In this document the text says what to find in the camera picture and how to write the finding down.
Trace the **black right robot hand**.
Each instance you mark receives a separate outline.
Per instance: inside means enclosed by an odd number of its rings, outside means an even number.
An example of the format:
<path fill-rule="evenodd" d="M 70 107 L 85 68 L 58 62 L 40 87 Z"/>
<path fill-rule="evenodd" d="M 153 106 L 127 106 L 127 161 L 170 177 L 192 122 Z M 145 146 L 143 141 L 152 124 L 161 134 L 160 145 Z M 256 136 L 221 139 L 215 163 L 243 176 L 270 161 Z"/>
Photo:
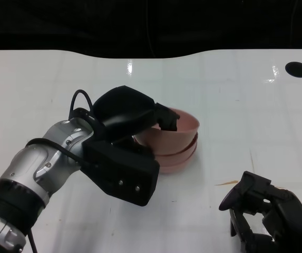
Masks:
<path fill-rule="evenodd" d="M 231 236 L 238 236 L 241 252 L 302 252 L 302 203 L 297 196 L 245 171 L 219 206 L 230 212 Z M 245 214 L 263 215 L 267 234 L 254 233 Z"/>

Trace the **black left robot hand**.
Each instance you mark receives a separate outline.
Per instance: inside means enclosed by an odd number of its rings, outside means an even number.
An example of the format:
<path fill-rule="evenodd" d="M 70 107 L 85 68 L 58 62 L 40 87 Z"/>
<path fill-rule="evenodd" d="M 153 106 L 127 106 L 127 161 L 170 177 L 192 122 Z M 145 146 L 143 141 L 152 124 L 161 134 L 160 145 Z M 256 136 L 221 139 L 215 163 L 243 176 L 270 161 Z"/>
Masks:
<path fill-rule="evenodd" d="M 105 139 L 110 143 L 139 134 L 156 124 L 161 130 L 174 132 L 180 119 L 170 108 L 125 85 L 97 99 L 92 112 L 104 126 Z"/>

